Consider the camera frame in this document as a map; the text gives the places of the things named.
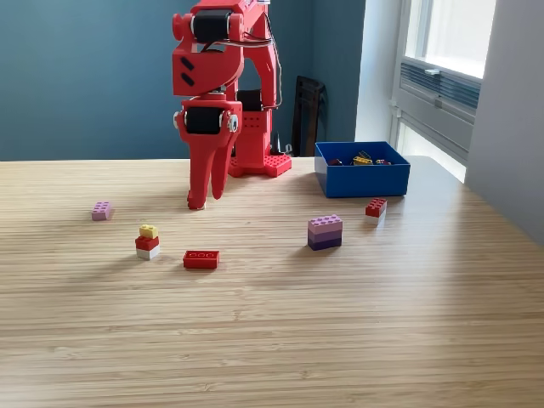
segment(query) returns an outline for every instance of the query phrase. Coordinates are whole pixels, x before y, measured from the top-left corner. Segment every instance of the window frame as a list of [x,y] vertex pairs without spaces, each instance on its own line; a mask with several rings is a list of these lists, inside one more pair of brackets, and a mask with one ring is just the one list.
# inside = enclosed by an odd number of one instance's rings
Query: window frame
[[[434,0],[422,0],[418,32],[416,35],[416,55],[425,54],[428,28]],[[400,75],[402,63],[417,65],[424,70],[439,70],[445,75],[460,81],[470,81],[481,85],[482,79],[453,71],[440,65],[430,64],[420,59],[406,57],[408,31],[410,28],[411,0],[403,0],[399,43],[394,73],[393,96],[390,105],[393,111],[390,143],[398,146],[401,121],[425,133],[425,138],[437,145],[459,162],[466,163],[472,140],[476,110],[444,98],[437,93],[414,82],[406,81]]]

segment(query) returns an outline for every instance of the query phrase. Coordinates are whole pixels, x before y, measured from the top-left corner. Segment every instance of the cable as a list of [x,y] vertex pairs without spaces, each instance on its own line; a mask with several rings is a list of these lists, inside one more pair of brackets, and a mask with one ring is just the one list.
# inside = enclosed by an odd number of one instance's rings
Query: cable
[[282,75],[282,71],[281,71],[281,62],[280,62],[280,53],[278,53],[278,48],[276,46],[276,43],[275,43],[275,38],[274,38],[274,34],[272,33],[272,25],[270,24],[270,18],[269,18],[269,15],[264,13],[264,17],[266,17],[266,23],[269,27],[269,33],[270,33],[270,38],[272,38],[272,43],[274,45],[274,52],[275,52],[275,59],[276,59],[276,62],[278,64],[278,67],[280,68],[280,103],[279,104],[276,104],[275,106],[265,106],[264,109],[278,109],[281,104],[283,103],[283,95],[281,93],[281,75]]
[[280,62],[280,53],[278,52],[278,47],[275,43],[274,33],[272,32],[272,25],[270,24],[269,15],[264,13],[264,17],[266,18],[266,24],[269,29],[270,38],[261,38],[261,37],[254,36],[250,32],[245,32],[244,34],[246,34],[249,37],[253,37],[254,40],[251,40],[251,41],[221,40],[216,42],[210,42],[206,44],[206,46],[204,46],[202,51],[203,52],[207,51],[212,45],[215,45],[215,44],[232,46],[232,47],[243,47],[243,48],[261,48],[261,47],[268,47],[272,45],[274,47],[276,63],[280,71],[280,79],[279,79],[280,102],[273,106],[263,106],[263,109],[278,109],[283,103],[283,94],[281,92],[281,78],[282,78],[283,72],[282,72],[281,62]]

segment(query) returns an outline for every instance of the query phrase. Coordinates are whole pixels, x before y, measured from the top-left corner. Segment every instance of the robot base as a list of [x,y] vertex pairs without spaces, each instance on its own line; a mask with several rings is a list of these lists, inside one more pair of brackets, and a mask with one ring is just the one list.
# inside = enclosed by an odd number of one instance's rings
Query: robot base
[[238,165],[238,159],[236,157],[230,158],[229,174],[232,177],[241,177],[244,174],[265,174],[269,177],[278,177],[290,170],[292,167],[292,160],[290,156],[266,156],[264,158],[264,167],[251,168],[240,167]]

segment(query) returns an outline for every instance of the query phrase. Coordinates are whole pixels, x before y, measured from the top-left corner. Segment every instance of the white lego brick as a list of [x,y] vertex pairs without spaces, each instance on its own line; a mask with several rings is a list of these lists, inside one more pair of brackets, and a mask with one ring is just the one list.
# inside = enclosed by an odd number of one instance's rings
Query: white lego brick
[[387,212],[387,209],[383,210],[382,215],[380,215],[380,217],[371,217],[370,215],[365,214],[365,222],[371,225],[379,225],[385,218],[386,212]]
[[161,246],[157,245],[154,247],[151,251],[145,251],[143,249],[137,249],[136,255],[138,255],[138,258],[145,259],[146,261],[150,261],[154,257],[156,257],[161,252]]

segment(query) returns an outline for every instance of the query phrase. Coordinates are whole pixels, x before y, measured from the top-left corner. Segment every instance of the black chair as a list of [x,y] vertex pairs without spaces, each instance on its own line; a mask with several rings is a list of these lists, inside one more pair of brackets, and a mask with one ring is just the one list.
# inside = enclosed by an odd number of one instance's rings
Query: black chair
[[[308,132],[302,142],[303,111],[308,113]],[[297,91],[292,118],[292,155],[301,156],[301,146],[304,145],[304,156],[314,155],[315,142],[319,121],[326,130],[327,97],[325,85],[305,76],[297,77]]]

